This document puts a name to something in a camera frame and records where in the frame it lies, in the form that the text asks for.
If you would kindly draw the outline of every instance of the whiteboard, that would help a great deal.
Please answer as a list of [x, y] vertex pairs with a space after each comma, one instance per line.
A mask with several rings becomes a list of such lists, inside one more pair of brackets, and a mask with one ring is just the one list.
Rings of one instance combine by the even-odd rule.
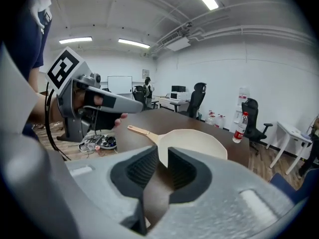
[[108, 88], [114, 94], [131, 94], [131, 76], [108, 76]]

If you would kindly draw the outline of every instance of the white desk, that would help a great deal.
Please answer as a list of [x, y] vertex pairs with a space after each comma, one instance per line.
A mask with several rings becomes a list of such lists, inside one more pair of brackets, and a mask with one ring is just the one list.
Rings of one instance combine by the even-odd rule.
[[[303, 147], [300, 147], [300, 149], [297, 152], [296, 159], [294, 160], [294, 162], [291, 164], [291, 166], [286, 171], [286, 174], [289, 174], [291, 172], [291, 170], [295, 167], [295, 165], [298, 163], [302, 153], [307, 148], [308, 143], [312, 142], [312, 141], [309, 140], [309, 139], [304, 138], [301, 135], [300, 130], [298, 130], [294, 126], [291, 126], [289, 124], [286, 124], [286, 123], [280, 122], [280, 121], [277, 122], [277, 125], [279, 127], [281, 127], [285, 131], [286, 135], [285, 135], [285, 138], [284, 138], [284, 141], [283, 141], [282, 145], [280, 146], [280, 151], [278, 152], [278, 154], [277, 154], [276, 158], [274, 159], [274, 161], [269, 166], [270, 168], [273, 168], [273, 166], [276, 164], [276, 162], [278, 161], [280, 156], [283, 154], [283, 152], [284, 152], [285, 148], [287, 147], [287, 145], [289, 143], [289, 140], [291, 138], [300, 140], [301, 142], [305, 143]], [[269, 148], [270, 144], [274, 141], [275, 137], [276, 137], [276, 132], [274, 132], [274, 134], [271, 136], [270, 141], [269, 141], [268, 145], [266, 146], [266, 149]]]
[[171, 105], [170, 103], [175, 103], [178, 104], [180, 106], [177, 106], [177, 111], [181, 112], [181, 111], [186, 111], [188, 108], [189, 103], [185, 102], [185, 101], [176, 101], [176, 100], [171, 100], [169, 98], [161, 98], [161, 97], [155, 97], [155, 100], [157, 100], [159, 102], [159, 108], [161, 106], [166, 107], [170, 110], [175, 111], [175, 106]]

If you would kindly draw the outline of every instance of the ceiling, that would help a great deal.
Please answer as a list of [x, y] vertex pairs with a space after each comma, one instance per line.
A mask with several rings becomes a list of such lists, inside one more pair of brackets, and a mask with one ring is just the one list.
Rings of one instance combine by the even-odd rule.
[[[69, 46], [156, 57], [167, 49], [160, 41], [176, 30], [182, 30], [190, 43], [243, 33], [247, 28], [310, 38], [310, 29], [289, 0], [216, 0], [219, 8], [212, 11], [201, 0], [51, 1], [53, 21], [47, 43], [52, 51], [64, 48], [58, 42], [61, 39], [91, 36], [92, 42]], [[188, 22], [192, 27], [185, 27]], [[121, 44], [119, 38], [151, 47], [145, 50]]]

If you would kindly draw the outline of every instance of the desk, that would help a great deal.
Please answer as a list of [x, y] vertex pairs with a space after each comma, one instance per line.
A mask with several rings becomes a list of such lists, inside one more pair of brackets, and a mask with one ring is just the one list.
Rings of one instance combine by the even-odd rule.
[[127, 129], [129, 125], [134, 125], [156, 134], [165, 134], [174, 129], [183, 128], [202, 131], [220, 141], [227, 149], [229, 160], [248, 167], [249, 141], [247, 138], [243, 138], [240, 143], [234, 143], [232, 133], [167, 109], [154, 109], [143, 111], [139, 114], [129, 114], [127, 119], [122, 120], [121, 126], [116, 129], [116, 142], [119, 152], [154, 145], [145, 136], [129, 131]]
[[[298, 163], [301, 155], [303, 154], [304, 150], [307, 148], [308, 146], [308, 143], [309, 142], [312, 142], [311, 140], [309, 139], [306, 139], [304, 138], [302, 135], [301, 135], [301, 132], [300, 130], [298, 130], [297, 128], [295, 128], [294, 126], [291, 126], [287, 123], [284, 123], [284, 122], [280, 122], [278, 121], [277, 122], [277, 125], [283, 129], [283, 131], [285, 131], [286, 135], [285, 135], [285, 138], [284, 138], [284, 141], [282, 143], [282, 145], [280, 146], [280, 151], [278, 152], [276, 158], [274, 159], [274, 161], [270, 164], [270, 168], [273, 168], [273, 166], [276, 164], [276, 162], [278, 161], [278, 159], [280, 158], [280, 156], [283, 154], [285, 148], [287, 147], [288, 143], [289, 143], [289, 140], [292, 138], [292, 139], [296, 139], [296, 140], [300, 140], [301, 142], [304, 142], [304, 146], [303, 147], [300, 147], [300, 149], [298, 150], [297, 152], [297, 157], [296, 159], [294, 160], [294, 162], [291, 164], [291, 166], [288, 168], [288, 170], [286, 171], [286, 174], [289, 174], [291, 172], [291, 170], [295, 167], [295, 165]], [[274, 132], [274, 134], [271, 136], [270, 140], [269, 140], [269, 143], [268, 145], [266, 146], [266, 149], [269, 148], [270, 144], [274, 141], [276, 137], [276, 132]]]
[[[127, 119], [115, 129], [118, 152], [129, 151], [154, 145], [147, 137], [131, 132], [127, 126], [134, 125], [156, 134], [165, 134], [174, 129], [190, 128], [214, 136], [227, 149], [228, 159], [248, 167], [249, 141], [243, 138], [240, 143], [234, 143], [233, 134], [191, 119], [187, 116], [161, 108], [143, 111], [139, 114], [129, 114]], [[168, 209], [169, 196], [174, 192], [171, 174], [167, 168], [159, 163], [143, 192], [145, 217], [151, 227], [163, 217]]]
[[171, 105], [170, 103], [176, 103], [179, 104], [180, 106], [177, 107], [177, 112], [181, 112], [181, 111], [186, 111], [189, 105], [189, 102], [185, 102], [185, 101], [176, 101], [176, 100], [171, 100], [169, 98], [161, 98], [161, 97], [157, 97], [155, 98], [155, 100], [159, 101], [159, 108], [161, 106], [166, 107], [168, 109], [171, 110], [175, 110], [175, 106]]

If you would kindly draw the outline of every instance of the black office chair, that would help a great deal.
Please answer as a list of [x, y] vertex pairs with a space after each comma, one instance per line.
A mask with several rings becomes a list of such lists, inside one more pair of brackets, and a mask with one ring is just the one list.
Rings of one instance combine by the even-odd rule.
[[264, 123], [265, 129], [261, 133], [256, 129], [256, 122], [258, 116], [258, 103], [252, 98], [248, 98], [246, 102], [241, 104], [243, 113], [248, 112], [248, 124], [244, 133], [244, 136], [249, 139], [249, 146], [256, 151], [256, 156], [259, 153], [259, 150], [256, 148], [256, 143], [262, 139], [266, 139], [265, 135], [268, 127], [273, 126], [271, 123]]
[[[197, 111], [205, 97], [205, 94], [206, 94], [205, 91], [206, 91], [206, 83], [203, 83], [203, 82], [196, 83], [194, 86], [194, 91], [191, 94], [187, 111], [179, 112], [179, 114], [195, 119], [197, 115]], [[177, 107], [180, 105], [176, 103], [170, 103], [170, 104], [174, 105], [175, 112], [177, 113]]]
[[139, 101], [143, 104], [143, 111], [155, 109], [155, 105], [156, 105], [156, 103], [158, 103], [158, 101], [153, 101], [152, 102], [153, 108], [147, 107], [146, 97], [145, 97], [145, 94], [143, 92], [143, 86], [135, 86], [135, 89], [133, 91], [133, 97], [136, 101]]

